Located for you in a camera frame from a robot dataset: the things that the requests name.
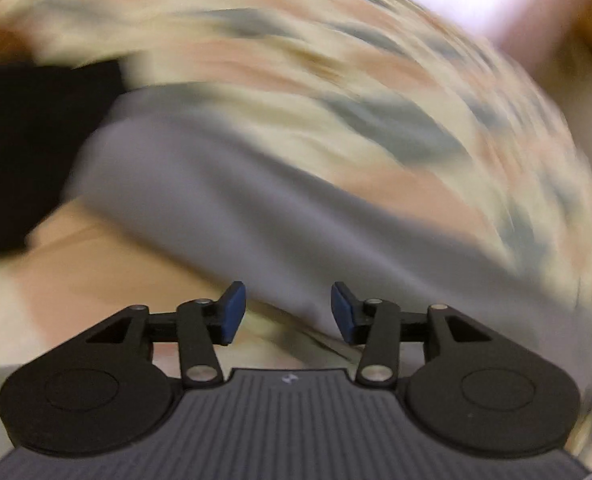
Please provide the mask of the black garment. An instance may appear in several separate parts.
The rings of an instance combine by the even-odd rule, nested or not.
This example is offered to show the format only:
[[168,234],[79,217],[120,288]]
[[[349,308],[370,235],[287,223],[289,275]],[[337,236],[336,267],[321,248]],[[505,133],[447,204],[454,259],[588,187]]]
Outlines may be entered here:
[[58,207],[76,154],[124,92],[116,60],[0,68],[0,254]]

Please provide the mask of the checkered patchwork bed quilt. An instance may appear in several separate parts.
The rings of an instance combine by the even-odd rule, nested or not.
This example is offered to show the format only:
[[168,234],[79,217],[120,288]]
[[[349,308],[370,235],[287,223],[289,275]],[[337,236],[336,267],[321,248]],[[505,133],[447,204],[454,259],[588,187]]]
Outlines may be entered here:
[[[133,90],[177,84],[264,154],[423,220],[592,314],[592,173],[558,109],[490,44],[410,0],[0,0],[43,62],[125,55]],[[0,384],[130,302],[216,278],[75,198],[0,258]],[[358,352],[252,292],[226,367],[355,367]],[[570,445],[592,465],[590,398]],[[0,455],[8,441],[0,426]]]

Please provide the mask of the grey sweatshirt garment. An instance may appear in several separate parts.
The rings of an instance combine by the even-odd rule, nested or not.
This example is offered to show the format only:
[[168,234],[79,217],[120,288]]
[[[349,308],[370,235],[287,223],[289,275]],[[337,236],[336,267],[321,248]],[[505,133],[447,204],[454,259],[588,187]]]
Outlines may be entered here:
[[121,96],[84,143],[67,193],[328,335],[329,289],[343,281],[412,308],[450,304],[579,378],[592,363],[592,314],[423,220],[262,153],[177,84]]

